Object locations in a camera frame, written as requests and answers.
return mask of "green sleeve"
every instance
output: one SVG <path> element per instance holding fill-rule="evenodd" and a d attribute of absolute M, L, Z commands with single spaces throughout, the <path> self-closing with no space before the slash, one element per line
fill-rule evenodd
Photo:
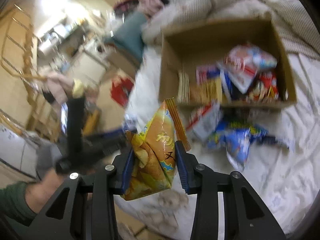
<path fill-rule="evenodd" d="M 25 226 L 29 226 L 36 216 L 25 200 L 27 185 L 20 181 L 0 189 L 0 211 Z"/>

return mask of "white blanket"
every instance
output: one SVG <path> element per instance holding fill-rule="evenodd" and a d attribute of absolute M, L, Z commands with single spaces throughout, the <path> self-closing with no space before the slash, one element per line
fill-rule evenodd
<path fill-rule="evenodd" d="M 294 152 L 271 146 L 250 147 L 243 175 L 257 191 L 285 233 L 292 232 L 303 219 L 320 188 L 320 36 L 297 0 L 188 0 L 161 11 L 144 29 L 149 44 L 136 76 L 135 87 L 126 110 L 138 117 L 138 130 L 159 107 L 161 27 L 197 19 L 225 17 L 271 17 L 288 52 L 295 78 L 298 103 L 278 114 L 252 112 L 251 121 L 270 134 L 295 139 Z M 192 145 L 199 163 L 217 172 L 233 171 L 225 152 L 208 151 Z M 171 190 L 116 203 L 154 230 L 174 239 L 189 239 L 196 196 L 187 196 L 176 175 Z M 219 198 L 219 239 L 223 239 L 223 201 Z"/>

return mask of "person's arm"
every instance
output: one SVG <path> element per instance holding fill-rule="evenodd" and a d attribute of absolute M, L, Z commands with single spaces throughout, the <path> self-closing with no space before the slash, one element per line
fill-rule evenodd
<path fill-rule="evenodd" d="M 30 225 L 64 178 L 51 169 L 41 182 L 20 181 L 0 189 L 0 211 L 23 225 Z"/>

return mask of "red object on floor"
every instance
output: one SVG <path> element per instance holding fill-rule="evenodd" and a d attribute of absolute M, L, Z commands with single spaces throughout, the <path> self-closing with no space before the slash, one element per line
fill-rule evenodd
<path fill-rule="evenodd" d="M 129 94 L 132 90 L 133 83 L 129 78 L 118 76 L 120 81 L 112 81 L 111 98 L 122 107 L 128 103 Z"/>

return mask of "yellow snack packet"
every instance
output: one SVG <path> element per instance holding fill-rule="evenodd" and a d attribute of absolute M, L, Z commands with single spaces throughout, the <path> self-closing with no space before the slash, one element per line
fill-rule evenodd
<path fill-rule="evenodd" d="M 133 200 L 171 188 L 175 174 L 175 131 L 190 149 L 173 99 L 166 99 L 139 134 L 126 132 L 135 153 L 129 187 L 122 196 Z"/>

